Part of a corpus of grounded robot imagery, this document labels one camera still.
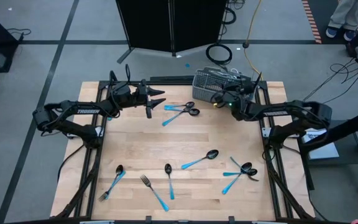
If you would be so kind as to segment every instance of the sneaker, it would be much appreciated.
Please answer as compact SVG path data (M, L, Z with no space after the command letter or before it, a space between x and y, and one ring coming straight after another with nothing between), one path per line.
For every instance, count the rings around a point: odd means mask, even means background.
M356 32L354 30L346 30L343 37L346 41L351 41L356 36Z
M326 35L329 38L334 38L336 36L337 33L337 29L333 28L333 27L328 27L327 31L326 31Z

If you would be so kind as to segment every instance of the wooden table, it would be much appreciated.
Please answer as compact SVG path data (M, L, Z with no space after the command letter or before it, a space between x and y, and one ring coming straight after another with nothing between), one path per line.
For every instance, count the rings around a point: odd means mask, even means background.
M84 82L80 101L95 101L98 82ZM215 109L209 103L194 100L191 86L153 86L164 90L161 97L167 100L152 112L147 119L144 107L128 108L121 117L108 121L97 183L92 219L107 220L275 220L272 196L265 161L262 159L262 139L258 122L236 121L228 109ZM287 100L282 82L268 82L272 103ZM162 122L177 112L164 111L163 105L182 104L194 101L201 110L198 117L183 114L166 127ZM279 125L291 121L289 116L275 118ZM75 116L74 122L90 124L90 115ZM69 140L66 156L82 144L82 140ZM287 139L285 144L298 149L296 140ZM184 163L199 159L210 150L218 149L214 160L204 160L186 170ZM85 150L71 158L62 169L57 186L51 215L59 213L78 189ZM251 162L258 170L254 182L242 175L230 191L222 189L235 176L223 177L223 172L238 172L229 159L233 156L238 163ZM282 149L282 160L288 188L303 208L314 216L308 198L305 173L298 154ZM170 163L175 199L170 200L168 175L164 166ZM115 177L116 167L122 164L126 170L124 178L112 190L110 199L99 202L97 198L105 192ZM146 175L152 187L170 207L165 212L152 191L140 180ZM282 216L285 207L281 191L277 188ZM85 214L88 193L85 193Z

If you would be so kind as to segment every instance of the black divider screen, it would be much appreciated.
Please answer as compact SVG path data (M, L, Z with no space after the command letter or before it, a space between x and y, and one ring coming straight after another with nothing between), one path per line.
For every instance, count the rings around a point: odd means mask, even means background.
M218 40L226 0L175 0L174 3L177 52Z
M116 0L131 47L171 52L168 0Z

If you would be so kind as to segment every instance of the floor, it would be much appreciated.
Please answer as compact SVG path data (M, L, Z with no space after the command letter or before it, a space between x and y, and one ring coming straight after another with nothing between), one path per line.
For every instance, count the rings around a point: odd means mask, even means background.
M227 27L224 40L245 39L256 5L257 0L247 0L236 11L237 22ZM72 22L68 20L70 12L74 13ZM23 145L29 144L5 222L39 220L50 215L56 173L67 139L60 135L41 138L38 131L33 136L29 131L31 112L38 104L76 100L81 82L107 80L110 70L124 80L125 63L131 67L133 80L192 75L197 68L214 66L205 57L206 47L180 52L180 58L135 49L123 64L118 64L116 60L126 52L126 45L58 45L61 38L124 40L112 0L0 0L0 23L5 28L31 29L25 40L57 40L57 44L20 45L9 73L0 74L0 207ZM284 82L289 100L303 99L320 85L332 74L331 64L349 61L343 45L294 44L296 40L314 40L300 0L264 0L250 39L272 40L251 45L247 54L266 80ZM294 41L274 44L274 40ZM243 51L238 50L241 45L227 46L233 51L228 67L252 76ZM219 49L212 51L217 59L226 54ZM342 93L350 85L341 84L343 79L336 76L310 100L325 101ZM49 87L46 98L41 97L45 86ZM328 105L334 110L334 119L358 115L358 81ZM349 222L358 218L358 166L319 167L311 172L316 188L310 192L311 200L327 219Z

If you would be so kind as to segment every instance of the yellow cable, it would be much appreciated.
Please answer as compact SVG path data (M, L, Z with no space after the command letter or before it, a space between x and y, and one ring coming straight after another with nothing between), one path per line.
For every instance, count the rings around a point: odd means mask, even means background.
M262 0L259 0L258 5L256 6L256 9L255 9L255 11L254 11L254 15L252 15L251 23L250 23L250 25L249 25L249 30L248 30L248 35L247 35L246 44L248 44L249 36L251 35L251 31L252 31L252 25L253 25L253 23L254 23L254 18L255 18L256 12L258 11L258 8L259 8L259 6L260 6L260 3L262 3ZM260 75L260 72L255 68L255 66L254 66L254 65L252 64L252 62L249 60L245 48L244 48L244 55L246 56L246 59L247 59L249 65L251 66L251 68L252 68L256 73L258 73L258 75Z

